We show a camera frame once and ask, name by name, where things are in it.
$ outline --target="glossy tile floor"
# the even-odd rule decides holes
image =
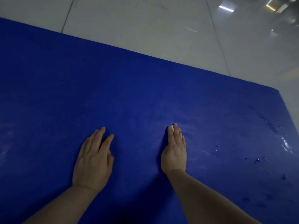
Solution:
[[[299,0],[0,0],[0,17],[274,87],[299,129]]]

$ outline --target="forearm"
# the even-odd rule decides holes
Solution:
[[[167,177],[190,224],[259,223],[230,200],[190,177],[183,170],[172,170]]]
[[[96,193],[89,188],[72,186],[24,224],[77,223],[95,196]]]

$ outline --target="grout line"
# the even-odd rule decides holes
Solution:
[[[74,0],[72,0],[71,6],[70,6],[70,8],[69,8],[69,11],[68,11],[68,14],[66,15],[66,18],[65,18],[64,24],[63,24],[63,26],[62,26],[61,33],[63,32],[64,26],[65,26],[65,23],[66,23],[66,21],[67,21],[67,19],[68,19],[68,17],[69,17],[69,14],[70,14],[71,8],[72,8],[72,6],[73,6],[73,3],[74,3]]]
[[[215,27],[215,24],[214,24],[214,21],[213,21],[212,14],[211,14],[210,7],[209,7],[208,3],[207,3],[207,9],[209,10],[209,14],[210,14],[210,17],[211,17],[211,20],[212,20],[212,23],[213,23],[214,31],[215,31],[215,34],[216,34],[216,37],[217,37],[217,41],[218,41],[218,44],[219,44],[221,52],[222,52],[222,56],[223,56],[225,64],[226,64],[226,68],[227,68],[228,74],[229,74],[229,76],[231,76],[229,68],[228,68],[228,64],[227,64],[227,61],[226,61],[226,58],[225,58],[225,55],[224,55],[224,51],[223,51],[222,45],[220,43],[219,36],[217,34],[216,27]]]

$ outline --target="person's left hand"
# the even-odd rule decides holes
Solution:
[[[102,143],[105,127],[96,130],[83,143],[73,173],[73,186],[86,187],[98,194],[112,172],[114,157],[109,150],[114,137],[111,134]]]

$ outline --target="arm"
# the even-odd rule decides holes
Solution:
[[[181,129],[168,127],[168,146],[161,156],[161,168],[176,192],[189,223],[258,224],[230,200],[189,176],[187,153]]]
[[[77,223],[95,196],[105,187],[112,172],[110,135],[100,143],[105,132],[96,130],[83,143],[73,173],[73,186],[42,208],[24,224]]]

